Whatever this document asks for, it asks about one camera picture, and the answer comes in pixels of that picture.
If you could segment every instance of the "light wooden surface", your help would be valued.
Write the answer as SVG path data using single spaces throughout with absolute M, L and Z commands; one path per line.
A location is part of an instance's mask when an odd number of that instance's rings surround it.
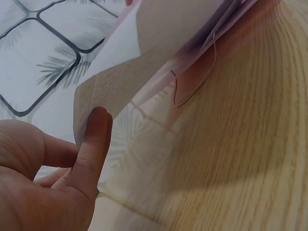
M 259 0 L 217 49 L 184 106 L 156 100 L 90 230 L 308 230 L 308 1 Z

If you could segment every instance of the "wood grain surface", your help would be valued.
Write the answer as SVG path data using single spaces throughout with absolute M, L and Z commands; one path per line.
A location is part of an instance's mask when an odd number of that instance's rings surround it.
M 185 105 L 156 99 L 90 230 L 308 230 L 308 1 L 259 0 L 217 52 Z

